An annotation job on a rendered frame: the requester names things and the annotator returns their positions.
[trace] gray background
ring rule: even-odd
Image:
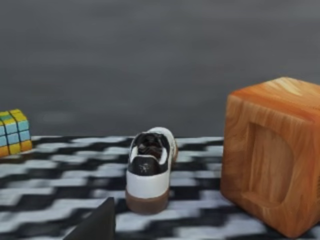
[[[320,83],[318,0],[1,0],[0,108],[33,135],[222,136],[228,93]]]

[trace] checkered tablecloth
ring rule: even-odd
[[[284,239],[221,196],[221,137],[177,139],[170,202],[152,216],[126,206],[131,137],[32,139],[32,151],[0,161],[0,240],[61,240],[107,197],[117,240]],[[320,225],[301,238],[320,239]]]

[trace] shoe sole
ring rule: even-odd
[[[172,159],[171,167],[175,164],[177,158],[178,158],[178,145],[176,140],[175,147],[176,147],[176,153]],[[125,189],[125,201],[128,208],[137,214],[140,215],[152,215],[162,212],[164,209],[166,209],[168,205],[169,200],[169,193],[170,193],[170,187],[165,191],[164,194],[152,197],[152,198],[139,198],[132,196],[130,193],[128,193],[127,189]]]

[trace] colorful cube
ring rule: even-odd
[[[32,149],[29,121],[19,109],[0,112],[0,157]]]

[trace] orange brown wooden box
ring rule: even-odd
[[[227,98],[221,193],[289,238],[320,220],[320,86],[288,77]]]
[[[32,149],[29,122],[19,109],[0,112],[0,157]]]

